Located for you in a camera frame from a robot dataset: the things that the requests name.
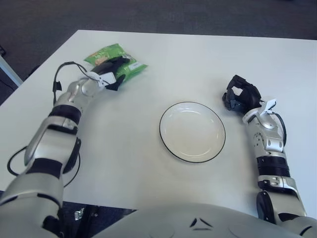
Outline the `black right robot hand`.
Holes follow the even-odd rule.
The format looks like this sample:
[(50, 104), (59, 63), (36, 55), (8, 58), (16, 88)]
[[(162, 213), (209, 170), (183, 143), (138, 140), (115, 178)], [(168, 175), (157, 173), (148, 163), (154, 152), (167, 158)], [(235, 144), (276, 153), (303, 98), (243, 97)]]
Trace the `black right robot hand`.
[(259, 108), (261, 95), (253, 84), (244, 78), (234, 75), (222, 96), (222, 102), (229, 111), (246, 114)]

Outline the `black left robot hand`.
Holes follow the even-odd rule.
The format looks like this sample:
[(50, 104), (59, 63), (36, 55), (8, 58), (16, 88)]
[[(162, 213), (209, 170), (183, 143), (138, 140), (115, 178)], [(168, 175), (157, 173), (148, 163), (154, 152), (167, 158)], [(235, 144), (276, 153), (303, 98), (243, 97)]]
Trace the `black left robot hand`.
[(123, 83), (126, 74), (118, 75), (118, 71), (130, 63), (130, 59), (123, 56), (112, 58), (95, 66), (91, 72), (98, 75), (98, 82), (108, 90), (117, 91)]

